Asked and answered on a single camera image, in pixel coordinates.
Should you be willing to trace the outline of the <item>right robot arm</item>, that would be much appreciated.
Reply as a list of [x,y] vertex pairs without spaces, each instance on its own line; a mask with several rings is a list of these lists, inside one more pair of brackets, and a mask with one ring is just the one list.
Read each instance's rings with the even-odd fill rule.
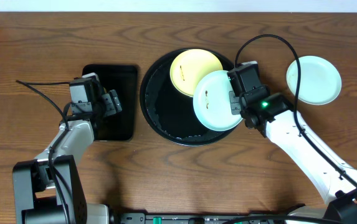
[[311,180],[327,208],[323,218],[357,223],[357,170],[323,142],[281,93],[261,84],[256,62],[227,73],[232,110],[249,129],[280,147]]

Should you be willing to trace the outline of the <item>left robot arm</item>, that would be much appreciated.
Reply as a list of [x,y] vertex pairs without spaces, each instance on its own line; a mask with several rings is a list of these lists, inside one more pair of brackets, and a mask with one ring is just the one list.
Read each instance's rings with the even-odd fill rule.
[[96,140],[105,118],[121,111],[115,90],[106,91],[96,73],[68,83],[71,101],[51,143],[12,170],[17,223],[113,223],[105,204],[87,203],[77,164]]

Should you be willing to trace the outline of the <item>mint plate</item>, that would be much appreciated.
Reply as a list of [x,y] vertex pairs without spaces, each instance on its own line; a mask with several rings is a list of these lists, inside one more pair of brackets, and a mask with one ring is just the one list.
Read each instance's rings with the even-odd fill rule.
[[232,114],[229,93],[232,86],[226,70],[206,75],[193,95],[193,108],[203,126],[213,131],[227,131],[236,127],[242,117]]
[[299,58],[301,68],[298,99],[311,105],[325,105],[335,100],[341,91],[339,71],[328,60],[307,55]]

